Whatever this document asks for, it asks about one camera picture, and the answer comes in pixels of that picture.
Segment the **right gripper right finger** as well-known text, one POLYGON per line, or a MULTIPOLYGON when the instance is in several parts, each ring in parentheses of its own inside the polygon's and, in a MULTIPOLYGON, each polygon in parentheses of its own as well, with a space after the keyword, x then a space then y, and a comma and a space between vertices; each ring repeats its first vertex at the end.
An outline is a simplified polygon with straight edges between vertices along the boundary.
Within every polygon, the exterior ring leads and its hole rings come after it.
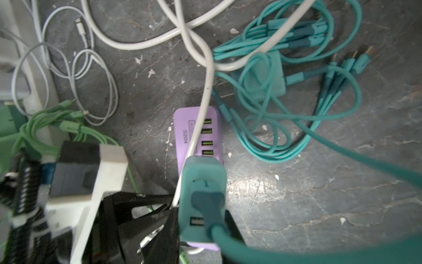
POLYGON ((235 223, 235 221, 232 217, 232 214, 230 213, 229 210, 225 210, 224 220, 225 220, 225 224, 226 224, 226 227, 229 231, 230 236, 233 239, 235 239, 237 242, 245 245, 246 243, 245 243, 245 241, 242 237, 242 234, 241 234, 240 230, 238 229, 237 224, 235 223))

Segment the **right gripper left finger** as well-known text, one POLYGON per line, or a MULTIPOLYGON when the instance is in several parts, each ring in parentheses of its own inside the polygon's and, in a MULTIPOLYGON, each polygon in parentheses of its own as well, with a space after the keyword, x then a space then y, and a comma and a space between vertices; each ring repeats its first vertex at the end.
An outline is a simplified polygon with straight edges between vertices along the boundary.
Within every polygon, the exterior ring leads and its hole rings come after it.
POLYGON ((149 242, 144 251, 145 264, 179 263, 178 208, 171 209, 163 229, 149 242))

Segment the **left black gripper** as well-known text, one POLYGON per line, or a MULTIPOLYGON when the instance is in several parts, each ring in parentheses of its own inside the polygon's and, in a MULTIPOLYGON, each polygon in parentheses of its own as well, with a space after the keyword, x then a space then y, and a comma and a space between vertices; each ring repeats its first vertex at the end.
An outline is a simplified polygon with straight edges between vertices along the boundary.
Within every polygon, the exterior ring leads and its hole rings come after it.
POLYGON ((132 192, 103 198, 82 263, 144 264, 146 246, 163 229, 172 199, 132 192))

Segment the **white pastel power strip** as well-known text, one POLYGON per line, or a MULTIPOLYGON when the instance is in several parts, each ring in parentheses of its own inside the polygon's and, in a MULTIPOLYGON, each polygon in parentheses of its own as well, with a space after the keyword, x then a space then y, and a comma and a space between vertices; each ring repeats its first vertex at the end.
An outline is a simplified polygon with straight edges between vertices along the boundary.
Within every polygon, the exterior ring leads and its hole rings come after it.
POLYGON ((60 102, 41 51, 39 13, 29 4, 1 1, 1 100, 27 117, 60 102))

